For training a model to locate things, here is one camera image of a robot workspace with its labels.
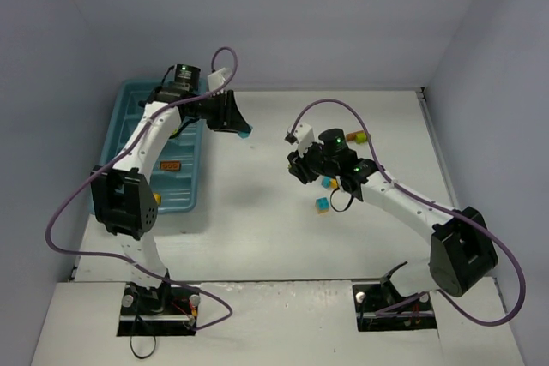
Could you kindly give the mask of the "small green lego brick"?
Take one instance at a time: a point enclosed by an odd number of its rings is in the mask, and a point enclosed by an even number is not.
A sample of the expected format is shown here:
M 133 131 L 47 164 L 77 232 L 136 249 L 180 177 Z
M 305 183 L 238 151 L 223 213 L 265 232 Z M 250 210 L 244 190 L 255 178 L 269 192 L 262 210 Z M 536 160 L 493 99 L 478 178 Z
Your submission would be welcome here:
M 364 144 L 368 142 L 368 134 L 364 131 L 357 131 L 346 134 L 346 142 L 354 142 L 356 144 Z

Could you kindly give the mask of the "orange brown lego brick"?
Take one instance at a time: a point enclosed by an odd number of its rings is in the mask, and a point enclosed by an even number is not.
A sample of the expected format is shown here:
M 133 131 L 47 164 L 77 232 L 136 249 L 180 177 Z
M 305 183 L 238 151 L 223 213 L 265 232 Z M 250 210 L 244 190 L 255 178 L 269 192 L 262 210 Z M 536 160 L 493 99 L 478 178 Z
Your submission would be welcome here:
M 162 171 L 180 171 L 181 162 L 177 160 L 160 161 L 159 169 Z

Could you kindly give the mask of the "yellow striped lego piece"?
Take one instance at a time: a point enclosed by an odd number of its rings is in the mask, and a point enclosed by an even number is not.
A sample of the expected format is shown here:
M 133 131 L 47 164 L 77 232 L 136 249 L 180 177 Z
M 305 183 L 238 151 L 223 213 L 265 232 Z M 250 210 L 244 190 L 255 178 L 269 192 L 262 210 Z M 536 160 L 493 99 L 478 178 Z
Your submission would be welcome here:
M 160 195 L 160 194 L 154 193 L 154 199 L 155 199 L 157 205 L 160 206 L 160 205 L 161 205 L 161 202 L 162 202 L 161 195 Z

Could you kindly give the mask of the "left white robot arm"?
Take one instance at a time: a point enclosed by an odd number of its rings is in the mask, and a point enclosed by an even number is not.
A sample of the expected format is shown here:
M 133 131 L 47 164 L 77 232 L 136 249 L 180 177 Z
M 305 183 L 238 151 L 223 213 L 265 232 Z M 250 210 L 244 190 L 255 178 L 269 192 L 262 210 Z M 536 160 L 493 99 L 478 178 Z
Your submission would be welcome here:
M 227 87 L 233 70 L 211 72 L 205 94 L 199 92 L 198 68 L 179 64 L 173 71 L 173 80 L 161 82 L 142 103 L 142 119 L 112 165 L 95 167 L 91 182 L 96 219 L 122 238 L 124 257 L 131 266 L 130 284 L 151 298 L 169 291 L 169 272 L 151 233 L 159 203 L 149 184 L 166 143 L 186 119 L 205 121 L 215 132 L 248 135 L 252 131 Z

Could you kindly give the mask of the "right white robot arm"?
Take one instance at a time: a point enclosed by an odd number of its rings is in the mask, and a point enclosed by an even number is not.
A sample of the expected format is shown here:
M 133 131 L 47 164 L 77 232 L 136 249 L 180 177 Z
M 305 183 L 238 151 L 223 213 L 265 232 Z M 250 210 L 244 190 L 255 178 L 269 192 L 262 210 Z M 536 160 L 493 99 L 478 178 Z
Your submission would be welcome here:
M 484 223 L 477 210 L 443 213 L 434 201 L 422 203 L 416 193 L 405 195 L 373 160 L 360 158 L 347 145 L 341 129 L 315 135 L 310 125 L 301 123 L 287 131 L 286 140 L 297 147 L 287 160 L 301 183 L 333 178 L 352 200 L 383 210 L 429 244 L 427 258 L 405 261 L 383 276 L 397 296 L 441 290 L 461 297 L 498 264 L 492 240 L 475 229 Z

